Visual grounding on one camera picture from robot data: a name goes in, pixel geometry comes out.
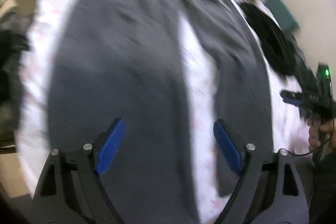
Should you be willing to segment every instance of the black fabric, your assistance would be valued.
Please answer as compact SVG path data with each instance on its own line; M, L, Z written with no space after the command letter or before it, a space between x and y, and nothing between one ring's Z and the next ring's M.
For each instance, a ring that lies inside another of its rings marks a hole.
M219 69L216 117L273 150L268 77L230 0L79 0L55 57L48 99L52 147L80 148L115 117L126 132L101 177L126 223L198 223L187 94L177 39L185 12ZM223 156L221 194L236 183Z
M302 90L318 92L314 73L307 67L302 50L292 34L284 34L277 24L258 7L241 3L246 21L258 35L264 55L280 75L293 75ZM300 116L308 118L310 113L300 109Z
M18 127L22 84L18 70L22 50L28 50L25 37L30 17L12 9L0 19L0 146L14 143Z
M278 25L258 7L241 3L246 21L255 31L261 48L271 67L281 75L295 73L295 47L288 41Z

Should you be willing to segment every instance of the finger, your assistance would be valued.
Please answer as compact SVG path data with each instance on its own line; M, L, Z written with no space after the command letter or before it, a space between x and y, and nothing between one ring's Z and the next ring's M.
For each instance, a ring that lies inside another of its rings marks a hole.
M319 134L314 127L309 128L309 136L314 137L314 138L319 138Z
M309 152L314 152L317 148L314 146L309 146L308 149L309 149Z
M321 125L320 129L323 132L328 132L328 131L333 131L333 127L334 127L334 122L333 120Z
M308 138L309 145L311 147L319 148L321 142L317 138L312 138L311 136Z

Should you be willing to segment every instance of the white patterned cloth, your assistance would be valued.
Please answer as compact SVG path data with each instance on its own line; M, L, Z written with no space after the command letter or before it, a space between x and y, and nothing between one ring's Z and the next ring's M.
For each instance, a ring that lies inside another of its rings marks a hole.
M28 31L31 52L25 53L22 57L24 67L21 70L21 78L25 94L16 143L31 195L34 194L39 175L50 152L46 109L53 58L76 1L38 0L34 23ZM244 0L231 1L243 16L237 3ZM270 14L261 2L258 2L258 5ZM212 127L215 121L214 95L217 71L214 59L201 47L193 28L182 12L179 16L178 38L189 102L197 209L201 223L213 223L229 199L229 196L218 197L216 189L215 140ZM298 109L283 103L279 95L282 89L300 91L300 86L293 77L280 78L266 60L265 63L272 100L274 151L280 148L290 150L296 148L303 152L308 148L308 127L300 120Z

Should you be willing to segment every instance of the human hand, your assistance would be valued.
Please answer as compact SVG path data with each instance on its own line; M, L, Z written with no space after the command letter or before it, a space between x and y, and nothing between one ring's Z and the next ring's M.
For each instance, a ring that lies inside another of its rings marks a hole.
M336 128L334 127L334 122L336 123L336 119L335 121L330 120L328 122L326 122L325 124L321 125L320 130L322 132L327 132L327 133L331 133L331 138L329 141L329 147L327 149L327 154L330 154L333 149L336 149ZM318 133L318 128L315 128L313 126L313 122L311 119L308 120L307 123L310 128L309 128L309 138L308 138L308 142L309 142L309 151L313 152L314 150L318 149L321 145L321 142L319 141L319 133Z

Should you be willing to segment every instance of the clothing pile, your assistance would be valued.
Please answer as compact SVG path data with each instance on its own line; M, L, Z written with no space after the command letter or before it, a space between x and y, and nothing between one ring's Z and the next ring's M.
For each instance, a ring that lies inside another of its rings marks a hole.
M308 147L279 93L309 70L261 1L38 0L16 135L31 194L51 147L92 142L115 117L125 137L101 180L126 223L217 218L238 179L218 118L257 149Z
M26 30L29 17L18 12L15 0L0 0L0 153L14 144L18 127L22 84L18 76L21 52L28 50Z

